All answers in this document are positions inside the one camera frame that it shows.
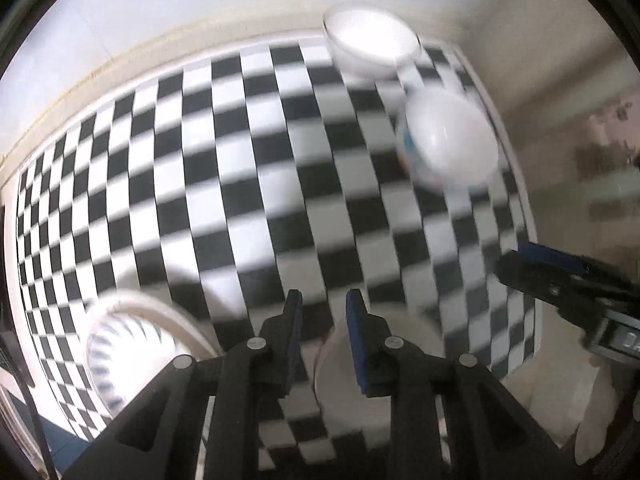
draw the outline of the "white square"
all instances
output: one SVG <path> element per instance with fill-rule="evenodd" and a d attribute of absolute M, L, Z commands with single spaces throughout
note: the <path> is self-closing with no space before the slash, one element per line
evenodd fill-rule
<path fill-rule="evenodd" d="M 297 163 L 332 158 L 331 146 L 322 120 L 292 121 L 287 125 L 287 129 Z"/>
<path fill-rule="evenodd" d="M 216 79 L 211 85 L 213 111 L 221 112 L 236 108 L 244 102 L 244 82 L 242 75 L 236 74 Z"/>
<path fill-rule="evenodd" d="M 258 168 L 258 181 L 267 216 L 305 208 L 298 172 L 292 162 Z"/>
<path fill-rule="evenodd" d="M 182 151 L 194 153 L 215 145 L 213 112 L 209 109 L 189 114 L 182 120 Z"/>
<path fill-rule="evenodd" d="M 189 222 L 194 235 L 212 232 L 225 226 L 225 209 L 220 183 L 207 180 L 186 190 Z"/>
<path fill-rule="evenodd" d="M 220 182 L 232 182 L 256 175 L 254 147 L 249 132 L 229 134 L 216 143 Z"/>
<path fill-rule="evenodd" d="M 262 213 L 228 221 L 229 238 L 238 270 L 263 267 L 274 261 L 267 219 Z"/>
<path fill-rule="evenodd" d="M 456 256 L 458 246 L 449 215 L 436 215 L 424 219 L 424 235 L 429 254 L 434 262 L 450 260 Z"/>
<path fill-rule="evenodd" d="M 78 234 L 89 226 L 89 199 L 86 193 L 77 197 L 71 208 L 71 231 Z"/>
<path fill-rule="evenodd" d="M 129 210 L 129 176 L 121 174 L 107 183 L 107 218 L 124 216 Z"/>
<path fill-rule="evenodd" d="M 185 93 L 202 90 L 211 85 L 211 62 L 206 60 L 206 64 L 200 66 L 190 66 L 184 68 L 182 78 L 182 91 Z"/>
<path fill-rule="evenodd" d="M 131 207 L 131 240 L 135 250 L 157 247 L 160 241 L 156 201 L 145 200 Z"/>
<path fill-rule="evenodd" d="M 113 121 L 109 134 L 109 153 L 114 153 L 129 144 L 131 137 L 131 115 L 127 114 Z"/>
<path fill-rule="evenodd" d="M 324 121 L 353 119 L 356 116 L 351 97 L 344 85 L 322 85 L 314 89 L 314 94 Z"/>
<path fill-rule="evenodd" d="M 200 275 L 200 282 L 211 319 L 241 319 L 247 316 L 235 267 L 203 272 Z"/>
<path fill-rule="evenodd" d="M 400 275 L 396 246 L 391 233 L 356 238 L 360 265 L 367 285 L 387 281 Z"/>
<path fill-rule="evenodd" d="M 106 218 L 100 218 L 89 226 L 89 249 L 91 251 L 91 260 L 94 263 L 103 261 L 111 256 Z"/>
<path fill-rule="evenodd" d="M 273 61 L 268 47 L 252 49 L 240 53 L 240 65 L 243 75 L 255 75 L 273 71 Z"/>
<path fill-rule="evenodd" d="M 465 288 L 471 288 L 486 278 L 484 257 L 479 246 L 460 249 L 460 271 Z"/>
<path fill-rule="evenodd" d="M 107 182 L 109 157 L 107 153 L 102 153 L 91 161 L 89 166 L 89 193 L 101 189 Z"/>
<path fill-rule="evenodd" d="M 378 179 L 367 150 L 336 153 L 334 161 L 345 196 L 362 196 L 378 192 Z"/>
<path fill-rule="evenodd" d="M 182 153 L 176 152 L 157 160 L 154 165 L 154 189 L 157 199 L 167 200 L 184 193 Z"/>
<path fill-rule="evenodd" d="M 98 110 L 95 114 L 94 122 L 94 134 L 108 130 L 111 127 L 111 121 L 113 121 L 113 111 L 115 108 L 115 102 L 110 102 L 105 107 Z"/>
<path fill-rule="evenodd" d="M 182 119 L 182 93 L 176 92 L 156 103 L 156 132 L 180 123 Z"/>
<path fill-rule="evenodd" d="M 306 214 L 317 248 L 353 245 L 353 228 L 344 197 L 313 200 L 306 205 Z"/>
<path fill-rule="evenodd" d="M 137 115 L 143 110 L 153 108 L 158 99 L 158 80 L 145 82 L 136 88 L 136 93 L 133 97 L 133 113 Z"/>
<path fill-rule="evenodd" d="M 164 236 L 160 240 L 160 246 L 169 283 L 198 278 L 198 263 L 190 232 L 183 231 Z"/>
<path fill-rule="evenodd" d="M 372 151 L 395 149 L 396 134 L 384 112 L 360 112 L 358 124 L 367 147 Z"/>
<path fill-rule="evenodd" d="M 407 232 L 422 227 L 422 215 L 411 184 L 401 182 L 385 185 L 380 188 L 380 194 L 392 232 Z"/>
<path fill-rule="evenodd" d="M 247 98 L 246 113 L 249 117 L 249 128 L 254 135 L 286 129 L 282 101 L 277 93 Z"/>
<path fill-rule="evenodd" d="M 313 93 L 309 72 L 304 63 L 277 66 L 275 74 L 281 96 Z"/>
<path fill-rule="evenodd" d="M 448 294 L 440 300 L 440 322 L 444 334 L 455 332 L 468 323 L 464 291 Z"/>
<path fill-rule="evenodd" d="M 315 250 L 280 254 L 276 262 L 283 290 L 296 288 L 302 293 L 305 303 L 324 300 L 324 281 Z"/>
<path fill-rule="evenodd" d="M 155 138 L 153 131 L 149 131 L 131 139 L 129 143 L 130 175 L 142 173 L 153 165 Z"/>

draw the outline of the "white wall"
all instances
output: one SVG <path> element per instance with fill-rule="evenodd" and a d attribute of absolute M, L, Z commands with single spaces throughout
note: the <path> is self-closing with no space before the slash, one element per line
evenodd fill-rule
<path fill-rule="evenodd" d="M 328 6 L 353 0 L 59 0 L 0 80 L 0 154 L 56 100 L 98 67 L 137 45 L 201 20 L 212 27 L 292 14 L 321 24 Z M 360 0 L 405 17 L 420 32 L 459 41 L 499 0 Z M 244 35 L 252 33 L 251 28 Z"/>

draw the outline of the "black square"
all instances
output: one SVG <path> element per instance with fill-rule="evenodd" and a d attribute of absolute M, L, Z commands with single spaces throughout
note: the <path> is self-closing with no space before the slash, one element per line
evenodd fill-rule
<path fill-rule="evenodd" d="M 436 279 L 438 295 L 441 298 L 450 292 L 463 288 L 462 272 L 458 260 L 434 265 L 433 275 Z"/>
<path fill-rule="evenodd" d="M 130 94 L 127 94 L 116 101 L 116 104 L 113 107 L 114 121 L 132 112 L 134 97 L 135 97 L 135 92 L 131 92 Z"/>
<path fill-rule="evenodd" d="M 211 79 L 218 79 L 241 72 L 240 56 L 223 57 L 211 62 Z"/>
<path fill-rule="evenodd" d="M 267 218 L 271 245 L 276 254 L 314 246 L 309 219 L 305 211 Z"/>
<path fill-rule="evenodd" d="M 144 132 L 153 131 L 156 124 L 156 109 L 146 110 L 139 115 L 134 115 L 131 120 L 131 137 Z"/>
<path fill-rule="evenodd" d="M 353 103 L 354 110 L 357 112 L 375 112 L 384 111 L 385 109 L 376 90 L 350 89 L 349 97 L 351 98 L 351 103 Z"/>
<path fill-rule="evenodd" d="M 423 187 L 415 187 L 414 193 L 422 218 L 447 212 L 447 203 L 443 195 Z"/>
<path fill-rule="evenodd" d="M 161 202 L 157 206 L 157 211 L 160 236 L 170 235 L 189 228 L 189 212 L 185 197 L 181 196 L 170 202 Z"/>
<path fill-rule="evenodd" d="M 218 159 L 215 148 L 193 155 L 183 155 L 183 163 L 184 183 L 187 186 L 218 176 Z"/>
<path fill-rule="evenodd" d="M 89 248 L 89 231 L 74 236 L 74 249 L 76 251 L 76 264 L 81 264 L 91 259 Z"/>
<path fill-rule="evenodd" d="M 183 72 L 162 78 L 158 81 L 158 100 L 182 91 Z"/>
<path fill-rule="evenodd" d="M 213 113 L 213 131 L 216 139 L 234 132 L 242 132 L 249 129 L 249 116 L 246 106 Z"/>
<path fill-rule="evenodd" d="M 89 195 L 89 224 L 107 216 L 107 190 Z"/>
<path fill-rule="evenodd" d="M 252 137 L 256 166 L 264 166 L 281 160 L 293 160 L 293 150 L 287 132 Z"/>
<path fill-rule="evenodd" d="M 296 442 L 306 442 L 327 436 L 321 415 L 313 415 L 300 420 L 289 420 L 288 424 Z"/>
<path fill-rule="evenodd" d="M 193 237 L 193 249 L 200 272 L 235 264 L 231 240 L 226 229 Z"/>
<path fill-rule="evenodd" d="M 49 278 L 48 280 L 44 280 L 42 284 L 44 285 L 44 295 L 45 298 L 47 298 L 47 304 L 49 306 L 56 305 L 58 302 L 56 301 L 56 291 L 53 288 L 53 280 Z"/>
<path fill-rule="evenodd" d="M 109 155 L 107 161 L 107 178 L 114 178 L 120 174 L 129 171 L 129 147 L 126 146 L 121 150 Z"/>
<path fill-rule="evenodd" d="M 71 232 L 71 206 L 60 211 L 60 238 Z"/>
<path fill-rule="evenodd" d="M 436 47 L 425 47 L 425 50 L 427 51 L 427 54 L 429 54 L 429 57 L 431 58 L 431 60 L 434 63 L 447 63 L 447 64 L 449 64 L 449 61 L 447 61 L 447 58 L 444 55 L 443 51 L 441 51 L 439 48 L 436 48 Z"/>
<path fill-rule="evenodd" d="M 489 293 L 485 283 L 466 292 L 466 310 L 469 317 L 478 316 L 489 310 Z"/>
<path fill-rule="evenodd" d="M 342 83 L 342 76 L 335 66 L 310 66 L 306 71 L 313 86 Z"/>
<path fill-rule="evenodd" d="M 257 177 L 221 184 L 220 191 L 227 218 L 264 208 Z"/>
<path fill-rule="evenodd" d="M 304 62 L 299 45 L 271 47 L 271 60 L 274 65 Z"/>
<path fill-rule="evenodd" d="M 389 228 L 385 205 L 379 196 L 347 199 L 347 210 L 356 235 Z"/>
<path fill-rule="evenodd" d="M 76 332 L 76 327 L 74 325 L 74 320 L 71 317 L 71 309 L 68 306 L 61 306 L 58 309 L 60 313 L 60 320 L 62 321 L 62 328 L 65 331 L 65 334 L 73 334 Z"/>
<path fill-rule="evenodd" d="M 320 269 L 327 290 L 361 283 L 362 268 L 355 247 L 318 254 Z"/>
<path fill-rule="evenodd" d="M 287 121 L 320 117 L 320 108 L 313 94 L 283 97 L 282 110 Z"/>
<path fill-rule="evenodd" d="M 73 151 L 69 153 L 65 158 L 62 159 L 62 178 L 74 172 L 75 164 L 76 164 L 76 152 Z"/>
<path fill-rule="evenodd" d="M 94 137 L 94 143 L 91 146 L 91 160 L 94 160 L 95 157 L 97 157 L 101 153 L 106 152 L 109 149 L 110 133 L 111 132 L 107 130 L 103 134 Z"/>
<path fill-rule="evenodd" d="M 94 265 L 94 277 L 95 290 L 98 294 L 116 286 L 116 279 L 113 275 L 113 266 L 110 260 Z"/>
<path fill-rule="evenodd" d="M 316 162 L 296 169 L 305 201 L 342 193 L 340 177 L 333 161 Z"/>
<path fill-rule="evenodd" d="M 52 272 L 62 270 L 62 258 L 60 257 L 60 244 L 55 244 L 49 248 L 49 257 L 51 258 Z"/>
<path fill-rule="evenodd" d="M 183 117 L 201 110 L 211 110 L 212 108 L 213 98 L 211 95 L 211 88 L 206 88 L 191 94 L 185 94 L 182 98 Z"/>
<path fill-rule="evenodd" d="M 169 284 L 171 299 L 195 319 L 210 321 L 209 307 L 200 282 Z"/>
<path fill-rule="evenodd" d="M 155 196 L 154 170 L 146 170 L 140 174 L 129 177 L 129 205 L 135 205 Z"/>
<path fill-rule="evenodd" d="M 394 235 L 394 243 L 401 268 L 419 264 L 429 259 L 427 240 L 422 229 L 396 234 Z"/>
<path fill-rule="evenodd" d="M 74 270 L 64 273 L 66 297 L 69 301 L 82 300 L 80 294 L 80 285 L 78 285 L 78 276 Z"/>
<path fill-rule="evenodd" d="M 49 221 L 45 220 L 38 229 L 40 231 L 40 248 L 43 248 L 49 245 Z"/>
<path fill-rule="evenodd" d="M 166 269 L 160 247 L 136 253 L 136 269 L 140 286 L 166 283 Z"/>
<path fill-rule="evenodd" d="M 379 184 L 404 182 L 408 180 L 404 169 L 400 166 L 396 150 L 384 153 L 371 153 L 371 161 Z"/>
<path fill-rule="evenodd" d="M 494 205 L 494 214 L 499 232 L 513 229 L 513 217 L 511 216 L 509 204 Z"/>
<path fill-rule="evenodd" d="M 478 243 L 478 229 L 473 215 L 456 218 L 452 221 L 452 224 L 458 247 L 466 247 Z"/>
<path fill-rule="evenodd" d="M 247 308 L 267 306 L 284 301 L 278 268 L 274 266 L 239 272 L 240 287 Z"/>
<path fill-rule="evenodd" d="M 130 247 L 133 244 L 129 215 L 108 221 L 107 228 L 109 230 L 111 252 Z"/>
<path fill-rule="evenodd" d="M 182 127 L 180 124 L 164 132 L 156 132 L 154 158 L 160 158 L 182 149 Z"/>
<path fill-rule="evenodd" d="M 334 327 L 334 317 L 326 301 L 304 305 L 302 312 L 301 342 L 322 339 Z"/>
<path fill-rule="evenodd" d="M 278 91 L 278 82 L 273 72 L 268 74 L 248 76 L 244 78 L 244 95 L 251 97 L 253 95 L 269 94 Z"/>
<path fill-rule="evenodd" d="M 325 123 L 324 129 L 333 152 L 366 145 L 358 121 Z"/>
<path fill-rule="evenodd" d="M 491 313 L 491 334 L 498 335 L 504 329 L 506 329 L 509 325 L 509 313 L 507 310 L 507 305 L 504 304 L 496 308 Z"/>
<path fill-rule="evenodd" d="M 89 168 L 85 168 L 74 177 L 74 198 L 89 189 Z"/>

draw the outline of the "checkered tablecloth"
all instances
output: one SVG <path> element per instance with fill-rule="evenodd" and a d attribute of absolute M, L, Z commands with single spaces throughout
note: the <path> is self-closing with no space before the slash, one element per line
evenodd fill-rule
<path fill-rule="evenodd" d="M 323 417 L 310 385 L 350 288 L 431 319 L 448 355 L 471 351 L 499 378 L 533 354 L 534 301 L 492 274 L 528 238 L 506 140 L 500 170 L 473 192 L 414 187 L 398 163 L 396 114 L 425 82 L 485 109 L 449 47 L 374 84 L 336 70 L 321 36 L 256 41 L 122 89 L 30 158 L 17 196 L 22 300 L 80 437 L 110 421 L 78 334 L 114 287 L 181 305 L 225 349 L 278 313 L 287 289 L 302 292 L 303 365 L 291 395 L 260 408 L 263 467 L 380 442 Z"/>

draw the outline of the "white ceramic dish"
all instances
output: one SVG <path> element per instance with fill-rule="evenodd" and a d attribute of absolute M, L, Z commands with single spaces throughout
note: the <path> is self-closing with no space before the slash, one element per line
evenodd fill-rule
<path fill-rule="evenodd" d="M 92 304 L 87 318 L 81 338 L 84 368 L 114 416 L 176 356 L 203 360 L 222 354 L 187 312 L 141 292 L 107 293 Z"/>
<path fill-rule="evenodd" d="M 322 20 L 334 63 L 344 72 L 384 78 L 420 57 L 418 35 L 386 10 L 345 4 L 329 9 Z"/>

